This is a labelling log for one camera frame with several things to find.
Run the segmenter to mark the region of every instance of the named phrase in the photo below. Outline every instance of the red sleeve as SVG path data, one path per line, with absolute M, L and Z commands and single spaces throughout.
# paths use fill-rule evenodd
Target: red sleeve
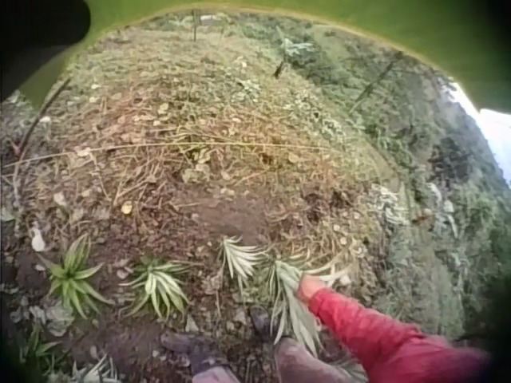
M 360 360 L 374 383 L 459 381 L 485 362 L 477 350 L 455 349 L 330 289 L 316 293 L 309 310 Z

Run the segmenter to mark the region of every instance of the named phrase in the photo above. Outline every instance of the fallen branch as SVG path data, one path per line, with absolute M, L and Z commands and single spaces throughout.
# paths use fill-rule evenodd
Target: fallen branch
M 396 52 L 396 54 L 392 57 L 392 60 L 390 60 L 386 68 L 362 91 L 362 93 L 360 93 L 348 114 L 352 114 L 358 108 L 358 106 L 362 103 L 364 98 L 368 97 L 373 92 L 374 87 L 377 84 L 379 84 L 379 82 L 383 80 L 383 78 L 385 78 L 385 76 L 392 70 L 395 63 L 401 60 L 403 57 L 404 57 L 403 52 L 401 51 Z
M 127 145 L 116 145 L 106 146 L 104 148 L 91 148 L 90 152 L 103 152 L 110 150 L 130 149 L 130 148 L 154 148 L 164 146 L 238 146 L 238 147 L 253 147 L 253 148 L 288 148 L 288 149 L 306 149 L 306 150 L 320 150 L 328 152 L 337 152 L 343 154 L 343 151 L 328 148 L 326 146 L 313 146 L 313 145 L 292 145 L 292 144 L 266 144 L 264 142 L 219 142 L 219 141 L 197 141 L 197 142 L 156 142 L 153 144 L 127 144 Z M 15 164 L 7 164 L 3 168 L 11 168 L 17 164 L 25 164 L 34 161 L 49 160 L 58 157 L 71 156 L 76 152 L 62 152 L 56 154 L 49 154 L 46 156 L 38 156 L 29 158 L 28 160 L 18 161 Z
M 49 100 L 45 103 L 45 105 L 42 107 L 42 109 L 39 111 L 39 114 L 36 116 L 34 122 L 30 125 L 29 129 L 26 131 L 25 135 L 22 138 L 22 142 L 20 143 L 18 149 L 20 152 L 20 156 L 18 161 L 16 162 L 14 166 L 14 172 L 13 172 L 13 193 L 14 193 L 14 203 L 16 205 L 17 209 L 21 208 L 21 202 L 19 199 L 19 188 L 18 188 L 18 173 L 19 173 L 19 167 L 22 163 L 25 161 L 23 158 L 26 154 L 27 144 L 29 142 L 30 136 L 32 136 L 32 132 L 34 131 L 35 127 L 39 123 L 42 116 L 46 113 L 48 108 L 53 104 L 53 102 L 57 99 L 58 95 L 62 93 L 62 90 L 69 84 L 71 81 L 70 78 L 66 79 L 60 86 L 57 88 L 54 94 L 49 98 Z
M 71 79 L 68 78 L 64 82 L 62 82 L 62 84 L 57 88 L 55 93 L 52 94 L 52 96 L 49 98 L 48 102 L 46 102 L 46 104 L 39 111 L 38 116 L 35 118 L 34 122 L 32 122 L 29 129 L 26 131 L 25 135 L 22 138 L 22 142 L 20 143 L 20 145 L 18 147 L 19 152 L 21 153 L 20 158 L 23 157 L 24 151 L 26 149 L 26 145 L 29 142 L 29 138 L 30 138 L 30 136 L 32 136 L 32 133 L 34 132 L 34 129 L 37 126 L 37 124 L 39 123 L 40 119 L 44 116 L 44 114 L 46 113 L 48 108 L 53 104 L 53 102 L 55 100 L 57 100 L 58 95 L 62 93 L 62 91 L 69 84 L 70 81 L 71 81 Z

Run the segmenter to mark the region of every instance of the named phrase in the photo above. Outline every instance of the rock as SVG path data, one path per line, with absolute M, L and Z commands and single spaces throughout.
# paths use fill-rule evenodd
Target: rock
M 186 317 L 186 326 L 184 327 L 184 331 L 187 333 L 198 333 L 199 332 L 199 327 L 193 320 L 192 315 L 190 315 L 190 314 Z
M 238 323 L 241 323 L 242 325 L 246 326 L 247 325 L 247 315 L 245 314 L 245 310 L 243 310 L 242 308 L 239 308 L 238 310 L 236 310 L 236 315 L 234 316 L 234 318 L 232 320 L 234 322 L 238 322 Z

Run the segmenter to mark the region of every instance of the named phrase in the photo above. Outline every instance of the spiky green plant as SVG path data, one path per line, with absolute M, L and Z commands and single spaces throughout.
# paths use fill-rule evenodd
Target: spiky green plant
M 50 352 L 58 342 L 43 343 L 41 339 L 41 327 L 35 325 L 27 343 L 20 349 L 19 359 L 21 363 L 33 361 L 41 371 L 48 371 L 53 365 L 53 354 Z
M 74 362 L 71 383 L 121 383 L 121 380 L 112 358 L 105 355 L 96 365 L 83 369 L 78 369 Z
M 309 309 L 295 296 L 299 280 L 307 265 L 307 257 L 295 255 L 286 261 L 275 259 L 268 268 L 267 288 L 271 296 L 271 331 L 277 325 L 275 343 L 280 340 L 286 330 L 291 330 L 295 339 L 317 355 L 319 342 L 318 323 Z M 316 269 L 309 269 L 308 274 L 318 275 L 324 282 L 331 285 L 341 278 L 346 271 L 335 271 L 330 262 Z
M 168 318 L 173 307 L 183 313 L 188 299 L 176 275 L 185 270 L 186 267 L 175 263 L 162 263 L 158 259 L 142 257 L 141 263 L 133 271 L 134 280 L 121 284 L 131 287 L 137 295 L 128 315 L 134 315 L 149 301 L 161 319 Z
M 62 256 L 61 265 L 52 263 L 39 255 L 40 260 L 50 272 L 51 287 L 48 294 L 55 294 L 65 307 L 77 311 L 83 318 L 85 312 L 92 309 L 99 312 L 93 299 L 113 304 L 96 292 L 87 280 L 95 275 L 103 266 L 102 263 L 85 269 L 89 257 L 90 245 L 86 235 L 74 241 Z
M 220 255 L 223 258 L 222 267 L 228 265 L 229 276 L 236 278 L 240 291 L 247 284 L 248 279 L 254 276 L 255 269 L 267 259 L 266 251 L 262 247 L 239 245 L 239 238 L 223 238 L 220 244 Z

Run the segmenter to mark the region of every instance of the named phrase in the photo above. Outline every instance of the foot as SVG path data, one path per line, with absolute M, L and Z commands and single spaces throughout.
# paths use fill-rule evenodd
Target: foot
M 273 343 L 275 337 L 271 335 L 271 319 L 267 310 L 262 306 L 252 306 L 250 308 L 250 319 L 255 333 L 265 343 Z
M 161 345 L 174 353 L 185 353 L 190 359 L 192 374 L 197 375 L 217 365 L 226 365 L 227 359 L 215 341 L 198 334 L 165 333 Z

